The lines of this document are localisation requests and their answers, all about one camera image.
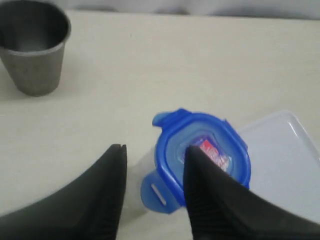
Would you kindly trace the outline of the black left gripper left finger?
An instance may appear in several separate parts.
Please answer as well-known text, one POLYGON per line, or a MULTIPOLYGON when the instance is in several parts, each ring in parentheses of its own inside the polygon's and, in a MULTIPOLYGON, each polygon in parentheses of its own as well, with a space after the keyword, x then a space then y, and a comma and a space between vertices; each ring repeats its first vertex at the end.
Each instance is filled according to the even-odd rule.
POLYGON ((0 218, 2 240, 115 240, 127 184, 127 147, 111 145, 57 192, 0 218))

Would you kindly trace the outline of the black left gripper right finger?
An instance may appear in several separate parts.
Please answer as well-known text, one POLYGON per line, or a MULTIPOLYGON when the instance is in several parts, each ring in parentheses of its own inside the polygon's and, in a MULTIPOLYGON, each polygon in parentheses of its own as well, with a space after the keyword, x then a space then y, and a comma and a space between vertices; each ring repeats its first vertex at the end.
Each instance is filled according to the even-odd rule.
POLYGON ((185 152, 183 190, 195 240, 318 240, 320 225, 251 192, 196 146, 185 152))

